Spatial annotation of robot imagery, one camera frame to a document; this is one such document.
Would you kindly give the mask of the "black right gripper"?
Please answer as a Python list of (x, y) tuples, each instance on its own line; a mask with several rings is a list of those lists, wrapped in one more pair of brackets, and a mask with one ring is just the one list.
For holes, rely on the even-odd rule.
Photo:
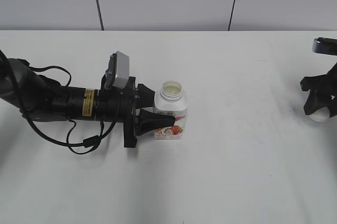
[(304, 105), (305, 115), (311, 115), (321, 108), (327, 108), (330, 118), (336, 116), (336, 64), (327, 74), (305, 76), (301, 80), (300, 86), (302, 91), (309, 91), (309, 96)]

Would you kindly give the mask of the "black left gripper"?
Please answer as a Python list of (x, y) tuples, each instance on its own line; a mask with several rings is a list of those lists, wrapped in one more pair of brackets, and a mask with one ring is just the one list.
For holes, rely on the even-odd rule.
[(137, 108), (153, 106), (155, 91), (144, 84), (135, 86), (135, 77), (130, 76), (126, 87), (121, 92), (120, 115), (123, 121), (123, 137), (125, 148), (135, 148), (137, 136), (160, 128), (173, 126), (175, 117), (149, 112), (140, 109), (135, 126), (135, 112)]

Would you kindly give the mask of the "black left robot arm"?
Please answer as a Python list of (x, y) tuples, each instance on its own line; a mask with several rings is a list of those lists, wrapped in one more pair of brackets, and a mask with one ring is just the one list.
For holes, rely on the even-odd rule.
[(175, 117), (148, 111), (155, 93), (130, 76), (130, 59), (122, 52), (110, 56), (100, 89), (73, 87), (43, 75), (23, 59), (1, 55), (1, 99), (17, 107), (41, 137), (39, 122), (97, 121), (123, 125), (124, 145), (134, 148), (137, 137), (173, 126)]

